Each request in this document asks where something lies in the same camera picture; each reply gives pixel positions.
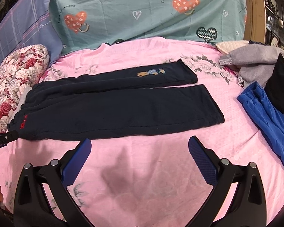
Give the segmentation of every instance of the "pillow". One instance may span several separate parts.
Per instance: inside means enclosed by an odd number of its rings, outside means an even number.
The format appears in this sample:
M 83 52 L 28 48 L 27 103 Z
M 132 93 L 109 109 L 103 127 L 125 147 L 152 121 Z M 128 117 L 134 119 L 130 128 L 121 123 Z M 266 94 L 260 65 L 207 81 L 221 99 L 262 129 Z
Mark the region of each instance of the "pillow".
M 6 132 L 22 92 L 39 82 L 48 61 L 48 51 L 41 44 L 16 50 L 3 60 L 0 65 L 0 133 Z
M 226 55 L 230 51 L 233 51 L 237 48 L 242 46 L 248 45 L 249 42 L 247 40 L 240 40 L 240 41 L 227 41 L 227 42 L 220 42 L 217 43 L 216 46 L 218 50 L 223 54 Z

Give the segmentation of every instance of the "pink bedsheet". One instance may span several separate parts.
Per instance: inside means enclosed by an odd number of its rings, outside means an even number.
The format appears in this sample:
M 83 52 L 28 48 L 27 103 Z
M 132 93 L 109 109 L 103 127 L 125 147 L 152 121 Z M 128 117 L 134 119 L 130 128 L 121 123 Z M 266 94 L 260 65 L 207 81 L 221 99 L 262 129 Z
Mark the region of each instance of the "pink bedsheet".
M 41 81 L 159 64 L 180 57 L 196 72 L 198 84 L 207 87 L 225 123 L 169 135 L 93 140 L 90 156 L 68 189 L 96 227 L 185 226 L 212 189 L 188 152 L 188 139 L 193 135 L 220 158 L 238 165 L 250 161 L 258 165 L 266 194 L 267 223 L 284 204 L 284 167 L 237 101 L 242 89 L 234 75 L 217 65 L 220 53 L 213 47 L 160 37 L 113 46 L 102 44 L 94 51 L 82 50 L 61 58 Z M 45 165 L 77 144 L 19 139 L 1 148 L 0 184 L 6 206 L 13 208 L 17 180 L 25 163 Z M 235 185 L 217 219 L 226 213 L 234 190 Z M 46 192 L 55 214 L 63 218 L 48 188 Z

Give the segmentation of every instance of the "blue pants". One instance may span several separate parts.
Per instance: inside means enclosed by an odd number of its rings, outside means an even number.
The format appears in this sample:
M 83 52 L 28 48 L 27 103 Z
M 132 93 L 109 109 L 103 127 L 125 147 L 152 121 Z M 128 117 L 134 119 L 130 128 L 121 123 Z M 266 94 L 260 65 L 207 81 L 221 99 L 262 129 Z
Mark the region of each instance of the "blue pants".
M 271 104 L 258 82 L 249 85 L 237 99 L 284 164 L 284 114 Z

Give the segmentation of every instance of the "metal screw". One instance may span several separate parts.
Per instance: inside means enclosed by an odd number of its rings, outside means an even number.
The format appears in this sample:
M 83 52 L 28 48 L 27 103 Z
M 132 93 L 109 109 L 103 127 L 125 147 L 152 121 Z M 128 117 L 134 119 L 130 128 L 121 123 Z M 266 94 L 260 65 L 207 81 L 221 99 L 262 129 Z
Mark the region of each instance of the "metal screw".
M 256 165 L 255 162 L 250 162 L 249 165 L 250 165 L 252 168 L 256 168 L 256 167 L 257 167 L 257 165 Z
M 223 165 L 228 165 L 229 164 L 229 160 L 228 159 L 221 159 L 221 162 Z
M 30 163 L 26 163 L 26 164 L 24 165 L 24 169 L 28 169 L 28 168 L 30 168 Z
M 59 160 L 57 160 L 57 159 L 53 159 L 53 160 L 51 161 L 51 165 L 52 165 L 52 166 L 56 166 L 58 163 L 59 163 Z

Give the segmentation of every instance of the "wooden cabinet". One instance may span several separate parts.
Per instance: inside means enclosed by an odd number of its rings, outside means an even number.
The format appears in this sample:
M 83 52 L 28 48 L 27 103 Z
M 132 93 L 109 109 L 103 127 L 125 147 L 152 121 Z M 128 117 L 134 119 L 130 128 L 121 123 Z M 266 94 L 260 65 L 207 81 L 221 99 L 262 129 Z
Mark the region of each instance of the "wooden cabinet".
M 282 0 L 246 0 L 246 3 L 247 17 L 249 18 L 247 18 L 244 39 L 259 41 L 267 45 L 277 45 L 284 49 Z

